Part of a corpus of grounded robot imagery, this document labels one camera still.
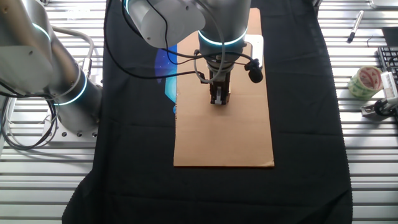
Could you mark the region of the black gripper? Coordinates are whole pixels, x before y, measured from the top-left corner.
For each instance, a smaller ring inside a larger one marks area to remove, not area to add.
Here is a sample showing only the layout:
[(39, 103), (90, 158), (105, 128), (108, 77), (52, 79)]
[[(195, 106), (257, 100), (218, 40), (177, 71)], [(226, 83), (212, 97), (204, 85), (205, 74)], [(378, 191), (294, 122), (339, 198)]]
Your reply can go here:
[(218, 94), (218, 86), (221, 93), (221, 104), (226, 105), (229, 102), (229, 84), (231, 72), (221, 72), (211, 83), (211, 104), (218, 105), (220, 97)]

